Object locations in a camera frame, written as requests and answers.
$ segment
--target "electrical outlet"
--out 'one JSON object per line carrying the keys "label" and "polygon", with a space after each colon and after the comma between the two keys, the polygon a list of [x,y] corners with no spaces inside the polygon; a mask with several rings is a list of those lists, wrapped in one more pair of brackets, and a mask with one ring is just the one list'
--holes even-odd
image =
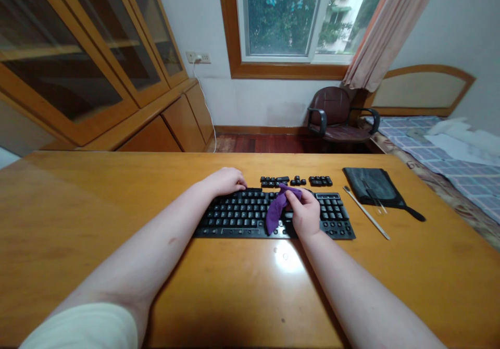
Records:
{"label": "electrical outlet", "polygon": [[194,64],[197,56],[201,57],[201,60],[198,62],[198,64],[211,64],[210,53],[208,52],[186,51],[186,56],[189,64]]}

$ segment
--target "pink curtain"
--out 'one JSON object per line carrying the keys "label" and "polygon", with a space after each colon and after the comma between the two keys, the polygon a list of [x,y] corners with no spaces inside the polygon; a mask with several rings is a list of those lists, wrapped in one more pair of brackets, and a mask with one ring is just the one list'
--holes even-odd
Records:
{"label": "pink curtain", "polygon": [[428,2],[380,0],[365,38],[344,77],[344,84],[351,89],[375,91]]}

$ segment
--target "sleeve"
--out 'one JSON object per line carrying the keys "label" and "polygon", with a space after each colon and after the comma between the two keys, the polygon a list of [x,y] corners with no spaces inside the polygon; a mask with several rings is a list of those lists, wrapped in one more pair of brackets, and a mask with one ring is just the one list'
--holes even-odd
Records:
{"label": "sleeve", "polygon": [[73,307],[35,329],[21,349],[130,348],[137,349],[135,320],[123,307],[93,303]]}

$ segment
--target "keyboard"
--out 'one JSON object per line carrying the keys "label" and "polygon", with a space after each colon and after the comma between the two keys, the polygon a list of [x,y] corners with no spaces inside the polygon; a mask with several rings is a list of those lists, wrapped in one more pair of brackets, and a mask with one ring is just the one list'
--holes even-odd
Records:
{"label": "keyboard", "polygon": [[[334,240],[356,238],[349,215],[337,193],[313,193],[320,204],[320,228]],[[266,215],[270,203],[278,193],[265,193],[260,188],[248,188],[215,198],[193,237],[290,239],[297,238],[293,228],[293,211],[281,214],[278,228],[267,233]]]}

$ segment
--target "wooden desk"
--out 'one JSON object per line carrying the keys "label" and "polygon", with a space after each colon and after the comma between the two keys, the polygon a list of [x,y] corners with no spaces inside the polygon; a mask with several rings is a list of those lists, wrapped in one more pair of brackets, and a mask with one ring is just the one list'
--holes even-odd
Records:
{"label": "wooden desk", "polygon": [[[0,171],[0,346],[17,346],[102,260],[223,166],[329,175],[356,232],[339,242],[448,346],[500,346],[500,254],[390,155],[38,152]],[[407,203],[385,240],[342,190],[342,167],[387,170]],[[195,239],[157,299],[150,346],[342,347],[297,241]]]}

